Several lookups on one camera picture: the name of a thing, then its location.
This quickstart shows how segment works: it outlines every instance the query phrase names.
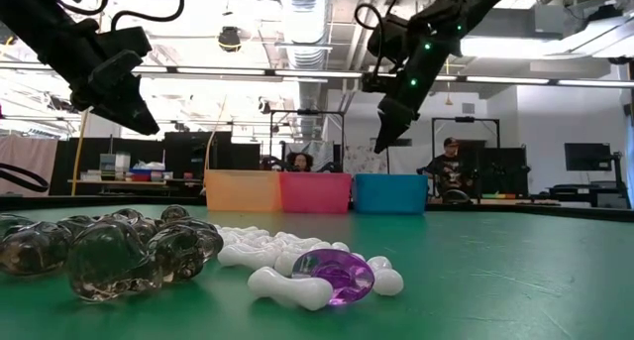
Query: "purple disc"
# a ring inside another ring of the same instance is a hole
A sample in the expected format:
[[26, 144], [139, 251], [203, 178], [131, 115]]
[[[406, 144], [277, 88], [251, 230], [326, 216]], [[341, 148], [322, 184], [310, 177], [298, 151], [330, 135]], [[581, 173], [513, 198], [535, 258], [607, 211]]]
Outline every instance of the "purple disc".
[[346, 251], [315, 250], [302, 255], [293, 266], [292, 278], [320, 278], [335, 290], [330, 305], [362, 299], [374, 285], [374, 273], [366, 262]]

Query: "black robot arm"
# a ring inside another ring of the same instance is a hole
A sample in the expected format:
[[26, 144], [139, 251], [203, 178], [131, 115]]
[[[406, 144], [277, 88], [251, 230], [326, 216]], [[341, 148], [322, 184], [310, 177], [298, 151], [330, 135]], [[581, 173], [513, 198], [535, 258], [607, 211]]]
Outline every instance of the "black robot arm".
[[[362, 80], [363, 91], [385, 93], [378, 104], [381, 126], [374, 147], [376, 153], [387, 148], [419, 118], [420, 106], [447, 57], [462, 55], [460, 40], [499, 1], [436, 0], [409, 21], [390, 14], [392, 6], [387, 9], [385, 17], [373, 28], [368, 51], [378, 58], [376, 67], [383, 57], [392, 61], [396, 77], [380, 76], [376, 68]], [[360, 8], [377, 13], [368, 4], [360, 5], [357, 11]]]
[[59, 4], [63, 3], [0, 0], [0, 21], [33, 49], [40, 62], [68, 82], [70, 102], [78, 110], [93, 107], [92, 113], [139, 133], [158, 132], [159, 126], [139, 93], [140, 78], [131, 74], [152, 50], [144, 30], [135, 27], [98, 33], [95, 20], [75, 23]]

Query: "man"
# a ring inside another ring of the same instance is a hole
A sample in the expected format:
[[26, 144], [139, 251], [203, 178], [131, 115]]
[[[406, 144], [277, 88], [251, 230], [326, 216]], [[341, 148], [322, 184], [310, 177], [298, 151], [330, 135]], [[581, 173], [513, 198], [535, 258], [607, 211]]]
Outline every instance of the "man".
[[459, 144], [455, 138], [448, 138], [443, 143], [445, 153], [436, 157], [431, 163], [418, 173], [425, 173], [436, 179], [436, 188], [443, 195], [445, 192], [457, 189], [469, 194], [469, 188], [474, 181], [467, 175], [465, 161], [458, 156]]

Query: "pink bin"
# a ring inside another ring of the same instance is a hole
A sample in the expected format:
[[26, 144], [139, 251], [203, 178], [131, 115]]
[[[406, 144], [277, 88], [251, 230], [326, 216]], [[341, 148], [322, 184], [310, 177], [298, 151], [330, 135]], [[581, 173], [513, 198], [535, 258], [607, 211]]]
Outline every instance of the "pink bin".
[[346, 173], [283, 172], [279, 176], [284, 212], [348, 212], [352, 176]]

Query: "computer screen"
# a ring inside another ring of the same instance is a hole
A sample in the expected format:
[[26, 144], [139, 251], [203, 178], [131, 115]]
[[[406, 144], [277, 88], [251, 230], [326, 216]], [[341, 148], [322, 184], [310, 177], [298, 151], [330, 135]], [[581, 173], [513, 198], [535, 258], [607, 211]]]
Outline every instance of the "computer screen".
[[567, 171], [612, 171], [607, 143], [565, 143]]

